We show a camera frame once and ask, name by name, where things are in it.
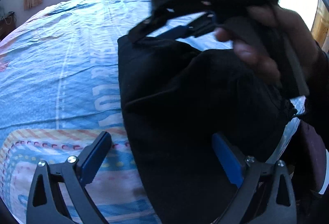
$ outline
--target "finger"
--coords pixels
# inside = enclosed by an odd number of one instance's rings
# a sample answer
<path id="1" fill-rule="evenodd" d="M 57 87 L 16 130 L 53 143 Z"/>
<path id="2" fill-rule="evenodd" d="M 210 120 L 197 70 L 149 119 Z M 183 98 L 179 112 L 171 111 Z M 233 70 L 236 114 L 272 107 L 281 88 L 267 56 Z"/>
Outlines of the finger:
<path id="1" fill-rule="evenodd" d="M 235 54 L 266 83 L 279 82 L 280 72 L 276 62 L 270 57 L 261 55 L 254 47 L 241 40 L 233 42 L 233 49 Z"/>
<path id="2" fill-rule="evenodd" d="M 215 37 L 219 42 L 226 42 L 233 39 L 231 33 L 223 28 L 217 28 L 215 30 Z"/>
<path id="3" fill-rule="evenodd" d="M 280 81 L 280 72 L 276 62 L 267 56 L 260 56 L 255 68 L 258 77 L 268 84 L 278 83 Z"/>
<path id="4" fill-rule="evenodd" d="M 250 16 L 265 26 L 282 27 L 286 32 L 298 31 L 307 28 L 298 13 L 283 9 L 279 6 L 253 6 L 247 8 Z"/>
<path id="5" fill-rule="evenodd" d="M 259 21 L 265 26 L 280 27 L 289 37 L 292 47 L 295 49 L 297 56 L 302 64 L 306 66 L 317 60 L 319 51 L 310 31 L 295 11 L 283 9 L 279 6 L 270 8 L 248 7 L 251 18 Z"/>
<path id="6" fill-rule="evenodd" d="M 259 54 L 256 49 L 242 40 L 235 40 L 233 42 L 234 53 L 245 62 L 248 66 L 254 67 L 257 65 Z"/>

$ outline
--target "metal bolt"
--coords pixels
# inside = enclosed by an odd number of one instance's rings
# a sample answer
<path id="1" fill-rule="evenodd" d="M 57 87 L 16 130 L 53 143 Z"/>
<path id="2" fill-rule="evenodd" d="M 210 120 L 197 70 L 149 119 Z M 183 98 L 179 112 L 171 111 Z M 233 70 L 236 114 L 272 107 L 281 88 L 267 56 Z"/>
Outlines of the metal bolt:
<path id="1" fill-rule="evenodd" d="M 43 161 L 43 160 L 41 160 L 41 161 L 38 163 L 38 166 L 39 166 L 39 167 L 43 167 L 43 166 L 45 166 L 45 164 L 46 164 L 46 162 Z"/>
<path id="2" fill-rule="evenodd" d="M 278 166 L 284 167 L 285 165 L 286 165 L 286 163 L 284 161 L 282 161 L 282 160 L 278 161 Z"/>
<path id="3" fill-rule="evenodd" d="M 67 159 L 67 161 L 68 161 L 70 164 L 74 163 L 76 160 L 77 160 L 76 156 L 70 156 L 70 157 Z"/>
<path id="4" fill-rule="evenodd" d="M 254 156 L 247 156 L 246 157 L 246 161 L 248 163 L 254 163 L 256 160 L 255 160 Z"/>

